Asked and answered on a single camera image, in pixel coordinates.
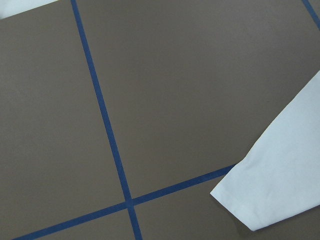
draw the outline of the blue grid line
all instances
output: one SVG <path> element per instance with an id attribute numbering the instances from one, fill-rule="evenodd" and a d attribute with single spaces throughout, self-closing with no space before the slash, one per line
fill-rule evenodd
<path id="1" fill-rule="evenodd" d="M 148 201 L 169 195 L 171 193 L 175 193 L 177 191 L 180 191 L 180 190 L 207 182 L 209 180 L 221 177 L 223 175 L 226 175 L 234 166 L 235 166 L 235 164 L 218 169 L 218 170 L 215 170 L 215 171 L 212 171 L 212 172 L 209 172 L 207 174 L 204 174 L 204 175 L 201 175 L 201 176 L 198 176 L 198 177 L 195 177 L 195 178 L 183 181 L 183 182 L 180 182 L 180 183 L 177 183 L 177 184 L 174 184 L 174 185 L 171 185 L 171 186 L 168 186 L 168 187 L 165 187 L 165 188 L 162 188 L 160 190 L 136 197 L 132 200 L 133 205 L 143 204 L 145 202 L 148 202 Z M 122 203 L 119 203 L 119 204 L 116 204 L 113 206 L 109 206 L 107 208 L 104 208 L 104 209 L 101 209 L 101 210 L 74 218 L 74 219 L 59 223 L 57 225 L 44 228 L 42 230 L 38 230 L 38 231 L 35 231 L 32 233 L 29 233 L 27 235 L 23 235 L 23 236 L 14 238 L 13 240 L 37 239 L 37 238 L 44 237 L 49 234 L 53 234 L 53 233 L 74 227 L 79 224 L 89 222 L 94 219 L 98 219 L 98 218 L 107 216 L 109 214 L 119 212 L 119 211 L 124 210 L 126 208 L 127 208 L 127 204 L 125 202 L 122 202 Z"/>
<path id="2" fill-rule="evenodd" d="M 309 12 L 309 14 L 311 15 L 314 23 L 316 24 L 316 26 L 320 30 L 320 19 L 319 19 L 318 15 L 316 14 L 314 8 L 310 4 L 309 0 L 302 0 L 302 2 L 304 4 L 305 8 L 307 9 L 307 11 Z"/>
<path id="3" fill-rule="evenodd" d="M 93 83 L 93 86 L 94 86 L 94 91 L 95 91 L 96 98 L 97 98 L 97 101 L 98 101 L 98 104 L 99 104 L 99 108 L 100 108 L 100 112 L 101 112 L 101 115 L 102 115 L 104 127 L 105 127 L 105 130 L 106 130 L 108 139 L 109 139 L 109 143 L 110 143 L 110 147 L 111 147 L 114 163 L 115 163 L 116 170 L 117 170 L 117 173 L 118 173 L 118 176 L 119 176 L 119 179 L 120 179 L 121 188 L 122 188 L 122 191 L 123 191 L 125 203 L 127 205 L 127 210 L 128 210 L 128 213 L 129 213 L 129 217 L 130 217 L 130 221 L 131 221 L 134 237 L 135 237 L 136 240 L 142 240 L 142 235 L 141 235 L 138 219 L 137 219 L 137 216 L 136 216 L 136 211 L 135 211 L 135 208 L 134 208 L 134 205 L 133 205 L 133 202 L 132 202 L 131 193 L 130 193 L 129 185 L 128 185 L 128 182 L 127 182 L 125 170 L 124 170 L 124 167 L 122 165 L 122 161 L 121 161 L 120 154 L 119 154 L 119 151 L 118 151 L 118 146 L 117 146 L 117 143 L 116 143 L 115 135 L 114 135 L 114 132 L 113 132 L 112 127 L 111 127 L 111 122 L 110 122 L 110 119 L 109 119 L 109 116 L 108 116 L 107 107 L 106 107 L 105 100 L 104 100 L 104 97 L 103 97 L 103 94 L 102 94 L 102 91 L 101 91 L 101 88 L 100 88 L 100 84 L 99 84 L 98 76 L 97 76 L 97 73 L 96 73 L 94 61 L 93 61 L 92 56 L 91 56 L 89 44 L 88 44 L 87 37 L 86 37 L 86 34 L 85 34 L 85 29 L 84 29 L 84 26 L 83 26 L 82 21 L 81 21 L 81 17 L 80 17 L 80 13 L 79 13 L 79 9 L 78 9 L 76 0 L 71 0 L 71 5 L 72 5 L 72 9 L 73 9 L 76 25 L 77 25 L 77 28 L 78 28 L 78 32 L 79 32 L 79 35 L 80 35 L 80 39 L 81 39 L 81 42 L 82 42 L 82 47 L 83 47 L 83 51 L 84 51 L 84 54 L 85 54 L 86 62 L 87 62 L 88 67 L 89 67 L 89 72 L 90 72 L 92 83 Z"/>

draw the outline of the gray surface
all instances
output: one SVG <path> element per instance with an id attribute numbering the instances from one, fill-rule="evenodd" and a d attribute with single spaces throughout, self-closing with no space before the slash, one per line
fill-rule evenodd
<path id="1" fill-rule="evenodd" d="M 0 35 L 0 239 L 123 202 L 70 2 Z"/>
<path id="2" fill-rule="evenodd" d="M 40 240 L 133 240 L 127 210 L 107 215 L 63 231 L 59 231 Z"/>
<path id="3" fill-rule="evenodd" d="M 242 160 L 319 70 L 300 0 L 79 0 L 133 197 Z"/>
<path id="4" fill-rule="evenodd" d="M 313 10 L 317 14 L 317 16 L 320 18 L 320 1 L 319 0 L 309 0 L 309 3 L 311 4 Z"/>
<path id="5" fill-rule="evenodd" d="M 144 240 L 318 240 L 320 207 L 250 231 L 209 192 L 221 178 L 135 207 Z"/>

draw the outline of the folded white cloth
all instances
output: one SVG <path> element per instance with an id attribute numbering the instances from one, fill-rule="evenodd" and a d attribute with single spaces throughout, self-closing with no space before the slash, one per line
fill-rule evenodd
<path id="1" fill-rule="evenodd" d="M 252 231 L 320 205 L 320 72 L 210 194 Z"/>
<path id="2" fill-rule="evenodd" d="M 0 0 L 0 19 L 4 19 L 57 0 Z"/>

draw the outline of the diagonal blue line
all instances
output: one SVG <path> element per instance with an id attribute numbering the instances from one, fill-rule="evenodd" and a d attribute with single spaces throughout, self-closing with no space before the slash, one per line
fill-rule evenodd
<path id="1" fill-rule="evenodd" d="M 320 30 L 320 19 L 319 19 L 318 15 L 316 14 L 314 8 L 310 4 L 309 0 L 302 0 L 302 2 L 304 4 L 305 8 L 308 10 L 309 14 L 311 15 L 313 21 L 317 25 L 318 29 Z"/>
<path id="2" fill-rule="evenodd" d="M 182 189 L 186 189 L 186 188 L 192 187 L 194 185 L 201 184 L 203 182 L 206 182 L 206 181 L 221 177 L 223 175 L 226 175 L 234 166 L 235 166 L 235 164 L 227 166 L 227 167 L 224 167 L 224 168 L 221 168 L 221 169 L 216 170 L 216 171 L 209 172 L 209 173 L 201 175 L 201 176 L 197 176 L 195 178 L 192 178 L 192 179 L 189 179 L 187 181 L 183 181 L 183 182 L 177 183 L 177 184 L 172 185 L 172 186 L 165 187 L 163 189 L 160 189 L 160 190 L 157 190 L 157 191 L 154 191 L 154 192 L 150 192 L 150 193 L 148 193 L 146 195 L 142 195 L 142 196 L 136 197 L 136 198 L 134 198 L 132 200 L 133 201 L 133 205 L 143 204 L 145 202 L 148 202 L 148 201 L 163 197 L 165 195 L 180 191 Z"/>
<path id="3" fill-rule="evenodd" d="M 83 26 L 82 21 L 81 21 L 81 17 L 80 17 L 80 13 L 79 13 L 79 9 L 78 9 L 76 0 L 71 0 L 71 4 L 72 4 L 72 9 L 73 9 L 76 25 L 77 25 L 77 28 L 78 28 L 78 31 L 79 31 L 80 39 L 81 39 L 81 42 L 82 42 L 82 47 L 83 47 L 83 51 L 84 51 L 84 54 L 85 54 L 86 62 L 87 62 L 88 67 L 89 67 L 89 71 L 90 71 L 90 75 L 91 75 L 94 91 L 95 91 L 96 98 L 97 98 L 97 101 L 98 101 L 98 104 L 99 104 L 99 108 L 100 108 L 100 112 L 101 112 L 101 115 L 102 115 L 104 127 L 105 127 L 105 130 L 106 130 L 108 139 L 109 139 L 109 143 L 110 143 L 110 147 L 111 147 L 114 163 L 115 163 L 116 170 L 117 170 L 117 173 L 118 173 L 118 176 L 119 176 L 119 179 L 120 179 L 120 183 L 121 183 L 124 199 L 125 199 L 125 202 L 126 202 L 126 205 L 127 205 L 127 208 L 128 208 L 128 212 L 129 212 L 130 221 L 131 221 L 132 229 L 133 229 L 133 232 L 134 232 L 134 236 L 135 236 L 136 240 L 142 240 L 141 231 L 140 231 L 140 228 L 139 228 L 139 223 L 138 223 L 138 220 L 137 220 L 136 212 L 135 212 L 135 209 L 134 209 L 134 206 L 133 206 L 133 203 L 132 203 L 131 193 L 130 193 L 130 190 L 129 190 L 129 186 L 128 186 L 127 178 L 126 178 L 126 175 L 125 175 L 124 167 L 123 167 L 122 162 L 121 162 L 121 158 L 120 158 L 120 154 L 119 154 L 119 151 L 118 151 L 118 146 L 117 146 L 117 143 L 116 143 L 115 135 L 114 135 L 114 132 L 113 132 L 112 127 L 111 127 L 111 123 L 110 123 L 109 115 L 108 115 L 108 112 L 107 112 L 105 100 L 104 100 L 104 97 L 103 97 L 103 94 L 102 94 L 102 91 L 101 91 L 101 88 L 100 88 L 100 84 L 99 84 L 98 76 L 97 76 L 97 73 L 96 73 L 94 61 L 93 61 L 91 53 L 90 53 L 89 44 L 88 44 L 87 37 L 86 37 L 86 34 L 85 34 L 84 26 Z"/>
<path id="4" fill-rule="evenodd" d="M 89 221 L 94 220 L 94 219 L 101 218 L 101 217 L 109 215 L 109 214 L 113 214 L 115 212 L 124 210 L 126 208 L 127 208 L 126 207 L 126 203 L 122 202 L 122 203 L 119 203 L 119 204 L 116 204 L 116 205 L 109 206 L 107 208 L 101 209 L 99 211 L 91 212 L 89 214 L 86 214 L 86 215 L 83 215 L 83 216 L 80 216 L 80 217 L 77 217 L 77 218 L 74 218 L 74 219 L 59 223 L 57 225 L 50 226 L 50 227 L 44 228 L 42 230 L 29 233 L 27 235 L 14 238 L 13 240 L 33 240 L 33 239 L 37 239 L 37 238 L 40 238 L 40 237 L 43 237 L 43 236 L 46 236 L 46 235 L 49 235 L 49 234 L 53 234 L 53 233 L 59 232 L 61 230 L 65 230 L 65 229 L 74 227 L 74 226 L 79 225 L 79 224 L 83 224 L 83 223 L 89 222 Z"/>

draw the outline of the blue tape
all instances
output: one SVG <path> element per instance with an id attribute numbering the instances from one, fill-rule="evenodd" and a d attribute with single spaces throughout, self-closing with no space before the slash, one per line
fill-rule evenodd
<path id="1" fill-rule="evenodd" d="M 314 8 L 311 6 L 310 2 L 308 0 L 302 0 L 305 8 L 308 10 L 309 14 L 311 15 L 313 21 L 317 25 L 318 29 L 320 30 L 320 19 L 318 15 L 316 14 Z"/>
<path id="2" fill-rule="evenodd" d="M 118 176 L 119 176 L 119 179 L 120 179 L 120 183 L 121 183 L 124 199 L 125 199 L 128 211 L 129 211 L 130 221 L 131 221 L 131 225 L 132 225 L 132 228 L 133 228 L 134 236 L 135 236 L 136 240 L 141 240 L 142 239 L 141 231 L 140 231 L 140 228 L 139 228 L 139 223 L 138 223 L 138 220 L 137 220 L 136 212 L 135 212 L 135 209 L 134 209 L 134 206 L 133 206 L 133 203 L 132 203 L 132 198 L 131 198 L 131 193 L 130 193 L 130 190 L 129 190 L 129 185 L 128 185 L 127 178 L 126 178 L 126 175 L 125 175 L 124 167 L 123 167 L 122 162 L 121 162 L 121 158 L 120 158 L 120 154 L 119 154 L 119 151 L 118 151 L 118 146 L 117 146 L 117 143 L 116 143 L 115 135 L 114 135 L 114 132 L 113 132 L 112 127 L 111 127 L 111 123 L 110 123 L 109 115 L 108 115 L 108 112 L 107 112 L 105 100 L 104 100 L 104 97 L 103 97 L 103 94 L 102 94 L 102 91 L 101 91 L 101 88 L 100 88 L 100 84 L 99 84 L 99 80 L 98 80 L 98 77 L 97 77 L 94 61 L 93 61 L 91 53 L 90 53 L 89 44 L 88 44 L 88 41 L 87 41 L 87 38 L 86 38 L 84 26 L 83 26 L 82 21 L 81 21 L 81 17 L 80 17 L 80 13 L 79 13 L 79 9 L 78 9 L 76 0 L 71 0 L 71 4 L 72 4 L 72 9 L 73 9 L 76 25 L 77 25 L 77 28 L 78 28 L 78 31 L 79 31 L 80 39 L 81 39 L 81 42 L 82 42 L 82 47 L 83 47 L 83 50 L 84 50 L 86 62 L 87 62 L 88 67 L 89 67 L 89 71 L 90 71 L 90 75 L 91 75 L 94 91 L 95 91 L 96 98 L 97 98 L 97 101 L 98 101 L 98 104 L 99 104 L 99 108 L 100 108 L 100 112 L 101 112 L 101 115 L 102 115 L 104 127 L 105 127 L 105 130 L 106 130 L 108 139 L 109 139 L 109 143 L 110 143 L 110 147 L 111 147 L 114 163 L 115 163 L 116 170 L 117 170 L 117 173 L 118 173 Z"/>
<path id="3" fill-rule="evenodd" d="M 62 222 L 62 223 L 59 223 L 54 226 L 50 226 L 50 227 L 44 228 L 42 230 L 29 233 L 27 235 L 14 238 L 13 240 L 32 240 L 32 239 L 41 238 L 43 236 L 53 234 L 53 233 L 59 232 L 61 230 L 65 230 L 65 229 L 74 227 L 76 225 L 83 224 L 83 223 L 89 222 L 91 220 L 104 217 L 109 214 L 113 214 L 115 212 L 124 210 L 126 208 L 127 208 L 126 203 L 122 202 L 122 203 L 101 209 L 99 211 L 95 211 L 95 212 L 92 212 L 92 213 L 89 213 L 89 214 Z"/>
<path id="4" fill-rule="evenodd" d="M 157 198 L 163 197 L 165 195 L 180 191 L 182 189 L 186 189 L 186 188 L 192 187 L 194 185 L 201 184 L 203 182 L 221 177 L 223 175 L 226 175 L 234 166 L 235 166 L 235 164 L 221 168 L 216 171 L 209 172 L 209 173 L 201 175 L 201 176 L 197 176 L 195 178 L 177 183 L 172 186 L 165 187 L 163 189 L 160 189 L 160 190 L 157 190 L 154 192 L 150 192 L 146 195 L 136 197 L 132 200 L 133 204 L 134 205 L 143 204 L 143 203 L 151 201 L 153 199 L 157 199 Z"/>

